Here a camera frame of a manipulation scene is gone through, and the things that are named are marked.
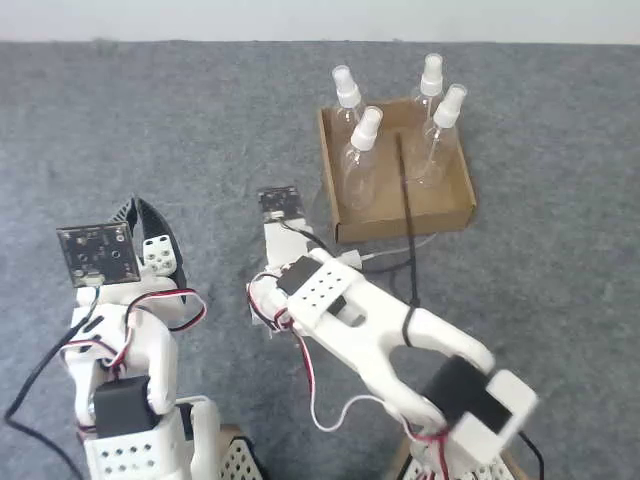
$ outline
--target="black cable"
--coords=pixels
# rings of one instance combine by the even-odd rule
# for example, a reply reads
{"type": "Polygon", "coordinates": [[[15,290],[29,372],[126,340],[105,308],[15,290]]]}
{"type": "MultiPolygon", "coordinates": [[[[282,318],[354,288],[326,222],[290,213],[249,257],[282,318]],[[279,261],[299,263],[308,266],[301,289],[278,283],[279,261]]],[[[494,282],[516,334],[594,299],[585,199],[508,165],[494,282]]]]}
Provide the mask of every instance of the black cable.
{"type": "Polygon", "coordinates": [[[34,430],[33,428],[27,427],[26,425],[14,420],[12,417],[16,414],[18,409],[22,406],[22,403],[27,397],[29,390],[31,390],[31,387],[36,382],[36,380],[38,379],[42,371],[45,369],[45,367],[49,364],[51,359],[55,357],[58,351],[73,337],[75,337],[75,335],[80,331],[80,329],[89,322],[89,320],[91,319],[91,315],[93,315],[93,311],[95,310],[96,305],[98,304],[99,295],[100,295],[100,288],[96,288],[96,296],[93,299],[91,306],[89,307],[89,312],[87,313],[87,315],[82,320],[80,320],[75,326],[71,327],[67,331],[67,333],[65,333],[62,336],[62,338],[58,340],[58,342],[51,348],[51,350],[49,350],[46,353],[46,355],[42,358],[42,360],[40,360],[38,365],[36,365],[36,367],[31,371],[31,373],[25,380],[15,400],[11,403],[11,406],[9,406],[7,411],[4,413],[4,421],[9,427],[19,432],[22,432],[25,435],[29,435],[32,438],[35,438],[36,440],[38,440],[39,442],[43,443],[44,445],[49,447],[51,450],[53,450],[56,453],[56,455],[58,455],[64,461],[64,463],[67,464],[67,466],[71,470],[71,473],[73,473],[73,476],[78,480],[83,479],[82,472],[80,472],[80,469],[73,462],[73,460],[71,460],[71,457],[69,457],[69,455],[67,455],[67,453],[65,453],[65,451],[62,450],[62,448],[60,448],[53,440],[47,438],[42,433],[38,432],[37,430],[34,430]]]}
{"type": "Polygon", "coordinates": [[[404,203],[404,219],[407,224],[407,242],[409,243],[409,266],[411,267],[411,300],[409,310],[402,322],[402,338],[407,347],[411,347],[409,339],[409,323],[413,318],[413,313],[420,306],[420,295],[418,294],[418,263],[416,260],[416,242],[413,233],[413,217],[411,216],[411,205],[409,204],[409,191],[407,187],[407,174],[402,155],[402,139],[400,134],[396,135],[396,149],[398,157],[398,169],[400,171],[400,186],[402,188],[402,200],[404,203]]]}
{"type": "Polygon", "coordinates": [[[287,224],[287,222],[285,222],[284,218],[281,218],[279,222],[280,222],[280,225],[282,225],[282,228],[286,228],[287,230],[291,230],[292,232],[299,233],[303,237],[306,237],[308,240],[311,240],[313,243],[318,245],[323,250],[326,250],[327,252],[331,253],[331,250],[329,250],[329,247],[327,247],[327,244],[324,243],[322,240],[320,240],[320,238],[316,237],[313,233],[307,232],[306,230],[302,230],[300,228],[292,227],[291,225],[287,224]]]}
{"type": "Polygon", "coordinates": [[[527,444],[527,447],[531,449],[533,454],[538,459],[538,478],[540,480],[544,480],[544,457],[542,456],[542,452],[538,450],[538,447],[536,447],[536,444],[531,441],[531,439],[527,436],[526,433],[524,433],[523,431],[520,431],[518,432],[518,435],[520,435],[520,438],[522,438],[522,441],[527,444]]]}
{"type": "Polygon", "coordinates": [[[418,294],[418,264],[416,260],[416,240],[413,233],[413,216],[411,215],[411,205],[409,203],[409,190],[407,187],[407,174],[402,155],[402,139],[400,134],[396,134],[396,149],[398,155],[398,168],[400,170],[400,181],[402,187],[402,200],[404,203],[404,218],[407,224],[407,242],[409,243],[409,266],[411,267],[411,305],[420,306],[420,295],[418,294]]]}

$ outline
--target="wire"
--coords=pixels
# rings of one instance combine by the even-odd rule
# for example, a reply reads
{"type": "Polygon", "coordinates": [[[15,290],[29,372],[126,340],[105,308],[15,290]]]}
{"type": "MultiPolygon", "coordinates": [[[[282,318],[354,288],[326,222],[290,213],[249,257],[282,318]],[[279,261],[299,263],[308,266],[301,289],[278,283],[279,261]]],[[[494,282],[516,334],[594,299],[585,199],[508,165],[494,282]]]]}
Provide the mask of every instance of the wire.
{"type": "Polygon", "coordinates": [[[100,288],[96,287],[95,290],[96,295],[91,302],[91,305],[89,306],[89,311],[87,312],[87,314],[76,325],[71,327],[67,331],[67,333],[65,333],[62,338],[60,338],[60,340],[58,340],[58,342],[45,354],[42,360],[40,360],[36,367],[31,371],[24,384],[20,388],[20,391],[18,392],[15,400],[11,403],[7,411],[4,413],[4,421],[9,427],[13,428],[14,430],[18,430],[25,435],[29,435],[32,438],[35,438],[36,440],[50,448],[52,451],[54,451],[56,455],[58,455],[64,461],[64,463],[67,464],[73,476],[79,480],[83,479],[82,472],[80,472],[78,466],[73,462],[73,460],[71,460],[71,457],[69,457],[69,455],[67,455],[67,453],[62,450],[62,448],[60,448],[53,440],[50,440],[42,433],[14,420],[12,417],[20,409],[22,403],[27,397],[27,394],[31,390],[31,387],[33,387],[33,384],[36,382],[45,367],[49,364],[51,359],[55,357],[60,348],[62,348],[67,342],[69,342],[91,319],[91,316],[93,315],[93,312],[98,305],[98,298],[100,296],[100,288]]]}
{"type": "MultiPolygon", "coordinates": [[[[307,380],[309,382],[309,410],[311,412],[313,423],[316,427],[318,427],[319,430],[322,430],[323,432],[335,432],[336,430],[338,430],[344,423],[349,409],[353,406],[354,403],[360,400],[372,400],[379,403],[383,407],[387,406],[387,403],[384,400],[373,395],[356,395],[355,397],[350,398],[347,403],[345,403],[344,407],[342,407],[342,411],[340,412],[338,420],[333,425],[329,427],[322,425],[318,421],[318,418],[316,416],[316,379],[315,372],[313,370],[313,362],[311,361],[311,354],[309,353],[309,348],[307,347],[304,339],[294,329],[291,329],[291,333],[293,333],[298,342],[298,345],[300,346],[300,352],[302,354],[302,360],[304,362],[305,370],[307,372],[307,380]]],[[[448,431],[443,430],[434,435],[419,435],[411,431],[411,427],[409,426],[409,422],[406,418],[400,417],[400,423],[402,424],[402,428],[405,434],[414,442],[431,443],[434,441],[439,441],[441,438],[448,434],[448,431]]]]}
{"type": "Polygon", "coordinates": [[[274,316],[273,319],[267,317],[264,313],[260,311],[260,308],[258,307],[258,303],[255,301],[253,297],[253,292],[251,291],[251,286],[261,278],[265,278],[265,277],[275,278],[276,280],[280,278],[277,275],[269,272],[258,273],[255,277],[251,279],[251,281],[247,285],[247,302],[249,303],[249,307],[251,308],[252,312],[256,315],[256,317],[262,320],[265,323],[265,325],[269,327],[269,329],[271,329],[272,331],[279,331],[279,330],[282,330],[282,328],[278,324],[277,320],[280,318],[280,316],[284,314],[284,312],[282,312],[282,310],[276,312],[276,315],[274,316]]]}
{"type": "MultiPolygon", "coordinates": [[[[438,235],[437,233],[432,233],[428,237],[422,239],[421,241],[416,243],[416,248],[424,247],[425,245],[430,243],[431,240],[436,238],[437,235],[438,235]]],[[[371,260],[372,258],[383,257],[385,255],[396,255],[398,253],[404,253],[404,252],[408,252],[408,251],[409,251],[409,247],[394,248],[394,249],[391,249],[391,250],[383,250],[382,252],[368,253],[366,255],[362,255],[362,257],[360,257],[360,259],[363,262],[366,262],[367,260],[371,260]]]]}
{"type": "Polygon", "coordinates": [[[413,217],[411,215],[411,204],[409,202],[407,175],[404,166],[402,141],[400,134],[396,135],[396,148],[398,153],[398,168],[400,170],[402,199],[404,203],[404,218],[407,224],[407,242],[409,243],[409,266],[411,267],[411,305],[417,307],[420,304],[420,296],[418,294],[418,264],[416,261],[416,242],[413,232],[413,217]]]}
{"type": "Polygon", "coordinates": [[[306,230],[302,230],[300,228],[292,227],[291,225],[287,224],[287,222],[284,220],[284,218],[281,218],[279,220],[279,222],[280,222],[280,225],[282,225],[283,228],[286,228],[287,230],[291,230],[292,232],[299,233],[303,237],[306,237],[308,240],[311,240],[313,243],[318,245],[323,250],[326,250],[327,252],[331,253],[331,250],[329,249],[329,247],[327,247],[327,244],[324,243],[322,240],[320,240],[320,238],[316,237],[313,233],[307,232],[306,230]]]}
{"type": "Polygon", "coordinates": [[[518,432],[522,441],[527,444],[527,447],[531,449],[533,454],[538,459],[538,478],[540,480],[544,480],[544,457],[542,456],[542,452],[536,447],[536,444],[527,436],[523,431],[518,432]]]}
{"type": "Polygon", "coordinates": [[[147,299],[154,299],[154,298],[172,298],[172,297],[189,297],[189,296],[195,297],[198,300],[198,302],[200,302],[200,305],[202,305],[202,308],[200,312],[191,320],[177,327],[168,327],[169,331],[171,332],[180,332],[188,328],[191,328],[207,315],[206,302],[202,299],[200,295],[198,295],[198,292],[196,292],[193,288],[175,288],[171,290],[162,290],[159,292],[149,292],[135,298],[129,304],[129,306],[127,307],[127,311],[124,314],[124,326],[126,331],[124,345],[118,351],[118,353],[116,354],[116,357],[112,361],[106,363],[107,367],[111,368],[112,370],[115,370],[116,367],[124,363],[124,359],[131,346],[131,342],[133,341],[133,328],[129,326],[129,316],[131,315],[131,312],[133,311],[133,309],[140,302],[147,299]]]}
{"type": "Polygon", "coordinates": [[[446,436],[438,439],[438,455],[440,457],[440,468],[442,469],[442,476],[444,477],[444,480],[449,480],[449,467],[447,465],[447,458],[444,452],[444,445],[446,442],[446,436]]]}

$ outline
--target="robotic arm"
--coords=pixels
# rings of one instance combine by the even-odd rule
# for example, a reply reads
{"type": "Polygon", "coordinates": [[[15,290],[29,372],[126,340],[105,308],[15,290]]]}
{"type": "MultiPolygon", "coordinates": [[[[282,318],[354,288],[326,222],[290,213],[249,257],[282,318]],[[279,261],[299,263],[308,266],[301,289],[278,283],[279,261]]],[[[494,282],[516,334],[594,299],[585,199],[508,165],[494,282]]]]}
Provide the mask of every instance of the robotic arm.
{"type": "MultiPolygon", "coordinates": [[[[265,224],[265,231],[278,227],[265,224]]],[[[295,235],[280,228],[280,241],[295,235]]],[[[269,238],[276,236],[267,235],[269,259],[269,238]]],[[[444,459],[452,478],[499,456],[536,406],[531,388],[508,370],[494,372],[494,357],[480,342],[426,309],[414,311],[325,250],[288,255],[290,263],[271,263],[270,273],[249,285],[265,315],[286,311],[295,333],[312,337],[357,372],[393,418],[422,427],[421,438],[446,432],[444,459]],[[423,392],[404,384],[389,362],[400,345],[448,357],[423,392]]],[[[444,473],[438,449],[418,437],[412,436],[413,456],[444,473]]]]}
{"type": "MultiPolygon", "coordinates": [[[[61,355],[76,385],[91,478],[219,478],[218,410],[203,396],[176,399],[177,344],[166,324],[185,317],[188,296],[200,297],[185,288],[177,243],[159,213],[136,198],[116,217],[120,223],[59,231],[74,284],[86,285],[72,326],[90,315],[61,355]],[[138,219],[142,259],[127,245],[138,219]],[[91,287],[99,287],[97,305],[91,287]]],[[[204,317],[200,302],[183,326],[204,317]]]]}

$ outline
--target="gray carpet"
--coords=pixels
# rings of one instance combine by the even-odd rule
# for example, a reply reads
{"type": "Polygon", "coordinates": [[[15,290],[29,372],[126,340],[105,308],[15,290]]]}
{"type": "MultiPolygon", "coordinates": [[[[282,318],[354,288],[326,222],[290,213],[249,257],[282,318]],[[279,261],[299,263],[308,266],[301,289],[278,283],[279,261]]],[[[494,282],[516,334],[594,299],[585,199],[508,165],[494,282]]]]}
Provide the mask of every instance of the gray carpet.
{"type": "MultiPolygon", "coordinates": [[[[295,184],[327,235],[315,109],[333,65],[367,98],[403,95],[425,53],[469,87],[462,132],[479,209],[420,251],[423,304],[484,341],[541,395],[527,430],[548,478],[631,478],[640,449],[640,49],[617,46],[302,44],[0,45],[0,404],[69,322],[73,291],[54,229],[105,220],[131,192],[181,242],[211,314],[178,336],[179,390],[214,399],[273,479],[379,478],[402,438],[374,404],[313,427],[291,339],[250,326],[243,284],[261,266],[256,190],[295,184]]],[[[385,242],[365,250],[398,245],[385,242]]],[[[384,277],[376,279],[386,284],[384,277]]],[[[403,292],[408,281],[399,280],[403,292]]],[[[316,344],[319,416],[362,392],[316,344]]],[[[419,387],[439,357],[395,352],[419,387]]],[[[19,417],[84,464],[59,362],[19,417]]],[[[1,478],[67,478],[3,427],[1,478]]],[[[531,454],[514,451],[530,470],[531,454]]]]}

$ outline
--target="white plastic part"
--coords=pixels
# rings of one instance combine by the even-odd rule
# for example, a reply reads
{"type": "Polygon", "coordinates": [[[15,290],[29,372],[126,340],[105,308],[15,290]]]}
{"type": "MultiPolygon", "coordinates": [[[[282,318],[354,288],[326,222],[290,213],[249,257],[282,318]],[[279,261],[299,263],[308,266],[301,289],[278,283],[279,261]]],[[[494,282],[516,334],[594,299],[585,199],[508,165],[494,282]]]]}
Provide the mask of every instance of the white plastic part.
{"type": "Polygon", "coordinates": [[[153,273],[163,277],[171,275],[178,266],[169,235],[145,239],[142,243],[142,256],[145,265],[148,265],[153,273]]]}
{"type": "MultiPolygon", "coordinates": [[[[86,315],[88,307],[78,307],[73,312],[75,325],[86,315]]],[[[92,319],[104,317],[90,331],[81,329],[73,340],[91,339],[100,335],[102,342],[119,351],[125,342],[125,305],[98,305],[92,319]]],[[[171,410],[176,399],[177,345],[166,325],[152,313],[136,309],[129,318],[133,328],[133,341],[126,357],[128,375],[148,374],[148,401],[154,412],[163,415],[171,410]]],[[[90,348],[86,352],[66,350],[65,361],[69,374],[76,384],[75,413],[82,425],[93,425],[89,404],[95,388],[106,380],[105,373],[96,360],[104,352],[90,348]]]]}
{"type": "MultiPolygon", "coordinates": [[[[324,250],[315,249],[310,256],[323,266],[288,299],[286,306],[295,320],[294,328],[313,337],[356,371],[374,395],[410,422],[431,430],[443,427],[440,410],[404,384],[389,362],[390,352],[404,345],[402,324],[409,307],[324,250]],[[327,312],[341,295],[364,317],[356,327],[345,324],[340,314],[336,317],[327,312]]],[[[409,326],[414,346],[447,356],[460,355],[483,372],[493,368],[493,356],[477,340],[427,310],[417,309],[414,315],[409,326]]]]}
{"type": "Polygon", "coordinates": [[[453,84],[447,90],[444,100],[438,105],[436,113],[433,114],[433,121],[440,128],[451,128],[456,124],[462,102],[467,96],[467,89],[460,84],[453,84]]]}
{"type": "Polygon", "coordinates": [[[435,97],[442,92],[442,57],[437,53],[430,53],[424,58],[420,92],[427,97],[435,97]]]}
{"type": "Polygon", "coordinates": [[[179,404],[191,404],[191,426],[193,428],[193,455],[191,477],[193,480],[219,478],[218,442],[220,441],[220,414],[218,407],[207,397],[181,398],[179,404]]]}
{"type": "Polygon", "coordinates": [[[351,145],[363,152],[371,150],[376,142],[381,121],[382,110],[378,107],[367,107],[362,120],[353,130],[351,145]]]}
{"type": "Polygon", "coordinates": [[[178,409],[153,430],[87,439],[84,449],[92,480],[191,479],[178,409]]]}
{"type": "Polygon", "coordinates": [[[354,108],[362,101],[360,89],[353,80],[349,67],[346,65],[338,65],[332,70],[331,75],[336,83],[338,102],[342,107],[354,108]]]}
{"type": "MultiPolygon", "coordinates": [[[[118,304],[129,305],[133,300],[144,293],[158,292],[161,290],[172,290],[176,287],[173,280],[168,277],[157,276],[148,265],[138,262],[140,269],[140,281],[133,283],[120,283],[106,285],[100,288],[98,305],[118,304]]],[[[95,297],[93,288],[79,288],[76,294],[78,305],[88,307],[95,297]]],[[[180,298],[155,298],[152,301],[142,303],[146,309],[156,317],[162,319],[184,318],[185,305],[180,298]]]]}
{"type": "Polygon", "coordinates": [[[347,252],[342,253],[337,258],[342,263],[350,266],[351,268],[355,268],[356,270],[362,270],[362,258],[360,257],[360,252],[358,252],[358,250],[349,250],[347,252]]]}
{"type": "Polygon", "coordinates": [[[511,412],[511,418],[499,433],[494,433],[467,412],[449,434],[458,458],[468,457],[471,465],[488,464],[522,429],[538,403],[538,397],[522,380],[501,370],[489,381],[487,392],[511,412]]]}
{"type": "MultiPolygon", "coordinates": [[[[313,233],[313,229],[307,225],[304,218],[287,220],[287,225],[313,233]]],[[[309,251],[307,248],[309,240],[298,232],[284,228],[280,222],[265,223],[264,237],[269,270],[295,262],[309,251]]]]}

